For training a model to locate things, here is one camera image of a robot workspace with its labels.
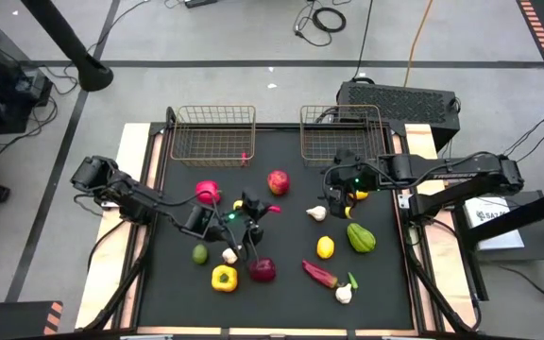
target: grey floor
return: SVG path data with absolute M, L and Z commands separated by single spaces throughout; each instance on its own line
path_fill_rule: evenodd
M 111 4 L 117 2 L 55 1 L 86 45 L 97 41 Z M 116 15 L 138 2 L 121 0 Z M 375 1 L 364 59 L 407 60 L 425 4 L 424 0 Z M 274 60 L 293 60 L 295 65 L 300 60 L 357 60 L 367 1 L 354 0 L 340 8 L 348 26 L 334 34 L 325 48 L 314 48 L 293 35 L 291 27 L 302 6 L 297 0 L 221 0 L 188 10 L 168 9 L 162 0 L 151 0 L 112 30 L 102 60 L 271 60 L 271 65 Z M 0 0 L 0 27 L 32 59 L 66 60 L 20 1 Z M 310 28 L 305 34 L 320 42 L 326 39 Z M 452 90 L 461 98 L 462 128 L 453 141 L 455 156 L 477 150 L 502 152 L 544 116 L 544 68 L 502 69 L 492 63 L 542 61 L 515 0 L 436 0 L 416 60 L 489 61 L 484 68 L 455 68 L 447 63 L 446 68 L 416 68 L 411 73 L 410 86 Z M 23 140 L 0 156 L 0 183 L 13 190 L 9 202 L 0 205 L 0 301 L 8 294 L 74 111 L 77 117 L 77 110 L 82 110 L 75 138 L 59 182 L 54 183 L 56 193 L 20 294 L 20 300 L 62 300 L 61 329 L 67 332 L 75 325 L 87 256 L 99 222 L 72 203 L 75 191 L 69 178 L 83 157 L 114 157 L 125 123 L 161 121 L 167 106 L 250 104 L 257 108 L 260 122 L 296 122 L 300 106 L 331 104 L 341 81 L 353 76 L 353 67 L 328 64 L 116 67 L 112 85 L 89 93 L 84 107 L 76 106 L 79 90 L 55 95 L 57 120 L 40 136 Z M 390 67 L 389 62 L 387 66 L 360 72 L 381 84 L 401 85 L 405 69 Z M 62 89 L 70 86 L 55 81 Z M 38 110 L 38 114 L 47 112 Z M 532 148 L 543 133 L 544 126 L 515 155 Z M 0 141 L 11 137 L 0 136 Z M 520 169 L 526 190 L 544 191 L 544 144 Z M 544 287 L 544 263 L 522 263 L 518 268 Z M 482 303 L 481 329 L 544 339 L 544 297 L 519 277 L 495 267 L 484 267 L 484 278 L 490 301 Z

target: green pepper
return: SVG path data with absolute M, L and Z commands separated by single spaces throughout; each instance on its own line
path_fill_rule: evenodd
M 351 283 L 351 287 L 354 288 L 354 290 L 358 289 L 358 282 L 356 282 L 356 279 L 354 279 L 354 276 L 351 275 L 350 272 L 348 272 L 349 277 L 349 283 Z

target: copper wire basket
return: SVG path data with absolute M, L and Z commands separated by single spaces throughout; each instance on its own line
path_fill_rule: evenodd
M 374 105 L 303 106 L 299 133 L 306 166 L 331 165 L 341 148 L 363 160 L 385 153 L 382 119 Z
M 249 166 L 255 153 L 252 106 L 179 108 L 171 158 L 187 166 Z

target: green lime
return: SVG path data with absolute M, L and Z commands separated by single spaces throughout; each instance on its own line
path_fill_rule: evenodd
M 204 264 L 207 261 L 207 248 L 205 246 L 195 246 L 193 249 L 193 261 L 195 264 Z

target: wooden table frame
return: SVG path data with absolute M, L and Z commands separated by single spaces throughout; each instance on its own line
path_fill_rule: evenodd
M 135 179 L 140 179 L 151 188 L 162 187 L 162 169 L 168 157 L 170 133 L 165 132 L 165 124 L 126 124 L 119 151 L 117 163 L 122 171 L 127 172 Z M 393 136 L 393 145 L 396 153 L 404 151 L 404 141 L 408 145 L 408 152 L 418 154 L 427 159 L 437 157 L 434 139 L 428 125 L 407 125 L 406 138 Z M 420 194 L 433 194 L 444 189 L 441 180 L 425 181 L 417 186 Z M 104 212 L 98 238 L 119 223 L 117 209 Z M 436 218 L 452 226 L 451 214 L 440 212 Z M 130 264 L 140 254 L 145 238 L 146 226 L 131 226 L 126 223 L 104 242 L 93 256 L 91 270 L 85 284 L 83 298 L 79 308 L 76 328 L 90 323 L 108 302 L 112 293 L 124 277 Z M 434 226 L 428 227 L 425 240 L 414 246 L 416 255 L 433 274 L 438 289 L 442 292 L 450 306 L 469 325 L 475 323 L 475 313 L 471 304 L 468 281 L 463 266 L 459 245 L 454 237 Z M 430 301 L 430 297 L 422 283 L 407 270 L 411 301 L 413 302 L 414 330 L 357 330 L 356 336 L 408 336 L 417 335 L 421 330 L 435 331 L 445 328 L 451 330 L 446 319 L 441 317 Z M 140 275 L 127 291 L 122 309 L 107 324 L 107 328 L 129 328 L 135 325 L 136 313 L 134 307 L 139 304 L 141 285 Z M 221 328 L 193 328 L 193 327 L 139 327 L 138 333 L 160 334 L 198 334 L 203 336 L 219 337 Z M 225 330 L 229 335 L 293 335 L 293 336 L 330 336 L 346 337 L 347 330 L 298 330 L 298 329 L 244 329 L 230 328 Z

